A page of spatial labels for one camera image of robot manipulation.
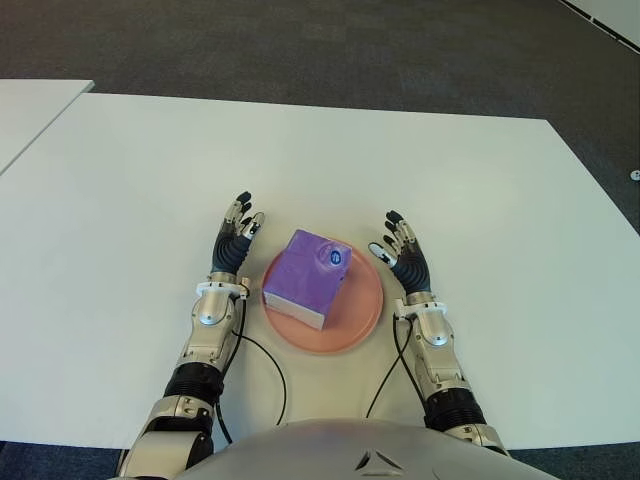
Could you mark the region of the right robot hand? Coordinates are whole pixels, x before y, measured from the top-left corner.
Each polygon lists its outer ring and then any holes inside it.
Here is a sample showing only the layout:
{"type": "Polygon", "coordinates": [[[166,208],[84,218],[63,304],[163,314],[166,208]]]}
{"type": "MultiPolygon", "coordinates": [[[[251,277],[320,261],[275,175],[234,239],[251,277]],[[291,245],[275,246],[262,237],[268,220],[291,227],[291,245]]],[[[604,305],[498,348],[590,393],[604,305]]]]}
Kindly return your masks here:
{"type": "Polygon", "coordinates": [[[408,221],[397,211],[385,215],[384,245],[368,244],[369,251],[394,274],[406,295],[431,293],[430,271],[419,241],[408,221]]]}

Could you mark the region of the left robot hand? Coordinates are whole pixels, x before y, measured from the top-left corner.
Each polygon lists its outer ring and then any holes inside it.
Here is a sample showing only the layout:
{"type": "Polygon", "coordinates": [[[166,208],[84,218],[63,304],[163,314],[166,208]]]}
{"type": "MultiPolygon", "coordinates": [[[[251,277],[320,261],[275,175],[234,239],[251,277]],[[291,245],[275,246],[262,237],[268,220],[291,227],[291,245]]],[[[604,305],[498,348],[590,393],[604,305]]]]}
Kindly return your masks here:
{"type": "Polygon", "coordinates": [[[250,192],[242,192],[227,209],[212,251],[211,275],[236,275],[244,263],[265,219],[263,212],[247,216],[252,207],[251,198],[250,192]]]}

